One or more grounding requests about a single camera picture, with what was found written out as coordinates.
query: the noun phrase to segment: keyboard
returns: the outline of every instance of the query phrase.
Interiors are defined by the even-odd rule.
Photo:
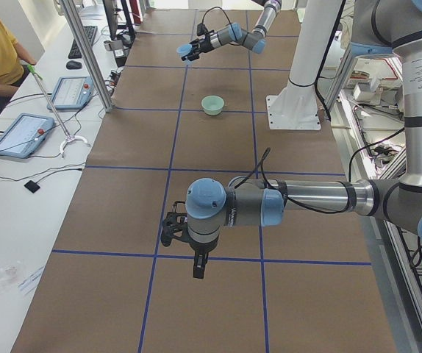
[[[88,41],[90,45],[93,45],[93,41],[95,40],[97,27],[96,26],[84,26],[85,33],[87,34]],[[67,56],[69,59],[80,59],[82,57],[82,54],[80,53],[79,46],[76,43],[76,40],[74,39],[72,41],[72,47],[69,51],[69,55]]]

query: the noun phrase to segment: monitor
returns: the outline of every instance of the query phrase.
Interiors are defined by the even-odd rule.
[[[116,39],[116,31],[118,31],[118,6],[116,0],[103,0],[103,7],[107,15],[108,28],[110,29],[110,39]]]

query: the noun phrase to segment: grid line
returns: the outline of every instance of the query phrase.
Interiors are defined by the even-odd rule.
[[[193,28],[195,27],[196,23],[196,13],[197,10],[195,10],[195,17],[193,19]],[[168,173],[167,173],[167,181],[165,183],[165,191],[164,191],[164,199],[162,202],[162,211],[160,213],[160,220],[159,220],[159,229],[157,230],[157,239],[155,244],[155,250],[154,250],[154,258],[152,260],[152,268],[151,268],[151,277],[149,279],[149,286],[147,291],[147,299],[146,299],[146,305],[144,307],[144,317],[143,317],[143,324],[141,327],[141,333],[140,333],[140,340],[139,345],[137,348],[137,353],[142,353],[143,350],[143,344],[144,344],[144,336],[146,333],[146,325],[147,325],[147,316],[149,312],[149,305],[151,302],[151,294],[152,294],[152,285],[154,284],[154,275],[155,275],[155,267],[157,264],[157,258],[158,258],[158,252],[159,252],[159,244],[160,244],[160,233],[162,228],[162,220],[164,219],[164,213],[165,213],[165,207],[167,203],[167,194],[168,194],[168,187],[170,186],[170,178],[172,174],[172,165],[174,163],[174,153],[175,153],[175,146],[176,146],[176,139],[178,137],[178,131],[179,131],[179,125],[180,125],[180,118],[182,115],[182,105],[183,105],[183,98],[185,95],[185,85],[187,82],[187,74],[188,74],[188,66],[185,67],[185,76],[183,78],[183,86],[182,86],[182,95],[180,97],[180,105],[179,105],[179,112],[176,119],[176,127],[175,127],[175,133],[174,133],[174,142],[172,144],[172,150],[171,150],[171,156],[170,156],[170,162],[168,165]]]
[[[188,169],[188,168],[154,168],[154,167],[139,167],[128,165],[86,165],[85,168],[92,169],[130,169],[139,171],[178,171],[178,172],[207,172],[207,173],[243,173],[247,174],[249,171],[233,171],[233,170],[219,170],[219,169]],[[305,172],[305,171],[266,171],[267,174],[285,174],[285,175],[305,175],[305,176],[320,176],[320,177],[345,177],[342,173],[323,173],[323,172]]]
[[[125,68],[181,68],[186,69],[188,66],[162,66],[162,65],[125,65]],[[248,68],[213,68],[213,67],[195,67],[193,70],[240,70],[247,71]],[[253,71],[287,71],[290,72],[289,68],[251,68]]]
[[[248,28],[248,11],[246,11],[246,22]],[[252,84],[252,64],[250,51],[247,51],[248,58],[248,78],[250,80],[250,100],[252,109],[252,132],[254,138],[254,164],[258,163],[258,148],[257,148],[257,127],[255,124],[255,106],[254,106],[254,86]],[[255,177],[258,178],[258,170],[255,171]],[[262,280],[262,310],[263,310],[263,329],[265,338],[265,353],[270,353],[270,339],[268,333],[268,311],[267,311],[267,289],[265,281],[265,263],[264,263],[264,251],[263,251],[263,236],[262,227],[258,227],[259,232],[259,246],[260,246],[260,275]]]
[[[141,31],[138,31],[136,33],[140,35],[181,35],[183,37],[191,36],[191,39],[193,39],[193,37],[195,36],[194,33],[192,33],[191,35],[186,34],[186,33],[185,34],[184,33],[156,33],[156,32],[141,32]],[[297,38],[299,37],[299,35],[267,35],[266,37],[267,38]]]
[[[125,108],[125,107],[115,107],[115,109],[119,109],[119,110],[129,110],[129,111],[151,111],[151,112],[178,112],[178,109],[173,109],[173,108],[164,108],[164,109],[153,109],[153,108]],[[200,109],[182,109],[182,112],[197,112],[197,113],[201,113],[203,110]],[[250,110],[223,110],[222,113],[246,113],[246,114],[251,114],[251,113],[255,113],[255,114],[264,114],[267,112],[252,112]]]
[[[53,249],[51,251],[55,254],[71,254],[71,255],[85,255],[85,256],[108,256],[108,257],[146,257],[157,259],[172,259],[172,260],[193,260],[191,255],[169,255],[169,254],[138,254],[128,252],[87,252],[82,250],[65,250]],[[295,265],[335,265],[335,266],[372,266],[371,263],[365,261],[331,261],[331,260],[288,260],[288,259],[261,259],[252,257],[209,257],[209,261],[227,261],[234,263],[279,263],[279,264],[295,264]]]

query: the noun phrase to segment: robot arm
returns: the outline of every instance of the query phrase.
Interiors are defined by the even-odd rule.
[[[187,212],[179,214],[174,208],[162,223],[161,236],[164,246],[171,245],[172,239],[192,246],[194,277],[203,278],[220,227],[277,225],[288,209],[353,211],[389,221],[422,238],[422,1],[357,0],[352,51],[365,55],[392,50],[403,64],[406,173],[400,179],[355,183],[240,177],[226,188],[211,179],[197,180],[187,192]]]
[[[251,32],[242,29],[236,23],[229,23],[223,29],[215,32],[214,30],[208,30],[204,23],[201,22],[196,28],[198,38],[177,49],[181,59],[185,62],[191,62],[198,59],[202,53],[207,53],[232,42],[260,54],[266,46],[265,37],[267,32],[281,10],[282,0],[252,1],[262,5],[264,8]]]

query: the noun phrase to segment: small white object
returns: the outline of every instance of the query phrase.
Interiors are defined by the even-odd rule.
[[[380,84],[381,84],[381,80],[378,79],[377,77],[373,77],[370,81],[370,91],[376,92]]]
[[[24,272],[25,266],[19,260],[3,265],[0,268],[0,293],[20,283],[23,280]]]
[[[40,282],[43,271],[44,266],[40,267],[33,274],[29,275],[28,278],[26,278],[22,283],[18,285],[18,289],[20,290],[20,292],[22,292],[24,296],[37,287],[38,283]]]
[[[353,98],[355,101],[370,101],[373,99],[376,91],[372,91],[370,84],[358,82],[353,91]]]

